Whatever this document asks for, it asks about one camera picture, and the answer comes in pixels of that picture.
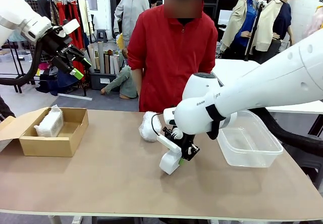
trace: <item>black crate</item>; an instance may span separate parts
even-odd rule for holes
[[[110,82],[116,79],[115,74],[101,74],[99,70],[95,70],[95,73],[90,73],[91,78],[91,88],[93,90],[102,90]],[[120,87],[114,88],[113,92],[119,92]]]

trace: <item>bubble wrapped item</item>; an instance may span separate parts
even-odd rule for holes
[[[151,118],[156,114],[156,112],[146,112],[143,116],[142,124],[139,127],[140,135],[143,139],[145,139],[148,142],[155,142],[157,140],[157,134],[153,131],[153,128],[157,133],[160,133],[162,130],[162,125],[160,124],[158,116],[155,116],[152,119],[152,125],[151,125]]]
[[[38,137],[57,137],[64,124],[63,112],[54,105],[39,126],[34,126]]]

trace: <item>gray hoodie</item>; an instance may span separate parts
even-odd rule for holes
[[[123,39],[130,40],[139,15],[149,9],[148,0],[121,0],[115,11],[114,33],[119,33],[118,22],[122,19]]]

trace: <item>box flap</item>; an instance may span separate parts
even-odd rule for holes
[[[20,138],[31,124],[45,111],[48,107],[26,113],[18,118],[7,118],[0,123],[0,141]]]

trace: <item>navy shirt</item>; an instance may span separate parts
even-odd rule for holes
[[[288,3],[283,2],[281,10],[274,22],[273,32],[280,35],[280,39],[283,40],[286,36],[288,27],[292,24],[292,10]]]
[[[254,20],[257,17],[257,10],[253,7],[253,0],[247,0],[247,15],[240,31],[234,38],[234,42],[247,47],[249,38],[241,37],[241,32],[252,31]]]

